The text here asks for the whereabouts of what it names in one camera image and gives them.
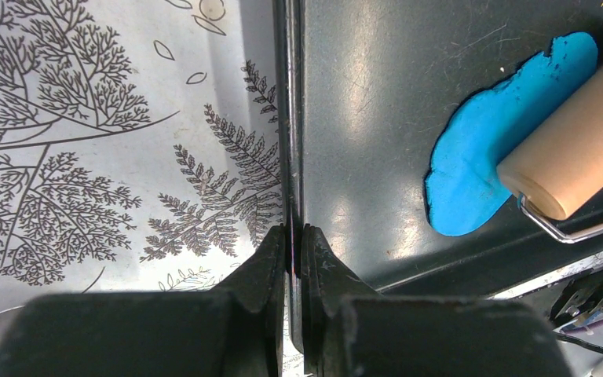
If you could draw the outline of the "wooden dough roller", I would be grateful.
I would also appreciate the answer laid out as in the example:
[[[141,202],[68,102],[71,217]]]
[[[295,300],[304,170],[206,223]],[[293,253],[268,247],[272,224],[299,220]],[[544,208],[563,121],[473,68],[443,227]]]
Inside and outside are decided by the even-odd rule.
[[[498,166],[520,211],[560,243],[603,234],[603,223],[564,233],[569,219],[603,189],[603,66]]]

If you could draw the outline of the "black plastic tray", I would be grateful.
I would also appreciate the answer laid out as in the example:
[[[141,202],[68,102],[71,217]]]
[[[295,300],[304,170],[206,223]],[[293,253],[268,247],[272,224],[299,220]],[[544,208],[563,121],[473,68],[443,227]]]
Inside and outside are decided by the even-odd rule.
[[[433,146],[465,99],[575,31],[603,62],[603,1],[276,1],[273,13],[296,349],[305,225],[391,295],[511,297],[603,256],[603,236],[558,243],[513,202],[476,232],[442,236],[424,200]]]

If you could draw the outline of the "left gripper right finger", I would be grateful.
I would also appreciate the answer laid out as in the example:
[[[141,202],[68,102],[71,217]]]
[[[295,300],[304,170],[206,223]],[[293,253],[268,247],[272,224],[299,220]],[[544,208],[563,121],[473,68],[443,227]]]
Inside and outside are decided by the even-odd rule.
[[[569,376],[550,325],[520,302],[384,296],[333,253],[300,246],[305,371],[315,376]]]

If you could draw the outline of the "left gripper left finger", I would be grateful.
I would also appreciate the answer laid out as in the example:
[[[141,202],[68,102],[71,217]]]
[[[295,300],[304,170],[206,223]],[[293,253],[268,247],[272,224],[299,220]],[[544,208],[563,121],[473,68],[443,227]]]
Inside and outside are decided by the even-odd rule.
[[[205,291],[47,295],[0,341],[0,376],[278,376],[286,235]]]

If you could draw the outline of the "blue dough piece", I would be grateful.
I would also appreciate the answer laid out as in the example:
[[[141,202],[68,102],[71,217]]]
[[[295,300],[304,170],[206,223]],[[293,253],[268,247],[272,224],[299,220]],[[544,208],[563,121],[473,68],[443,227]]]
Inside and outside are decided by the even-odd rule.
[[[468,98],[431,153],[425,178],[430,226],[464,236],[488,222],[510,198],[497,165],[596,71],[591,35],[554,38],[509,78]]]

